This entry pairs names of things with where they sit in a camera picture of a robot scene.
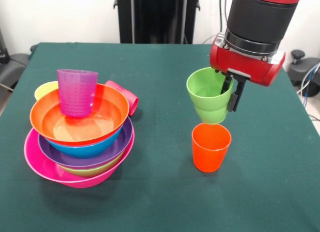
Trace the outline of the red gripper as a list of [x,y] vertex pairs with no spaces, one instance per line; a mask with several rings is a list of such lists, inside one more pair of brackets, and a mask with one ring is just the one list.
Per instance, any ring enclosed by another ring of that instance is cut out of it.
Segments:
[[[210,65],[225,74],[228,72],[247,78],[253,83],[269,86],[276,79],[280,72],[286,53],[277,51],[274,55],[262,56],[248,55],[235,50],[232,47],[225,48],[227,42],[225,35],[219,33],[216,35],[210,50]],[[246,79],[236,78],[237,87],[231,94],[227,110],[236,111],[242,92],[245,87]],[[233,88],[233,77],[225,76],[221,87],[221,94],[229,93]]]

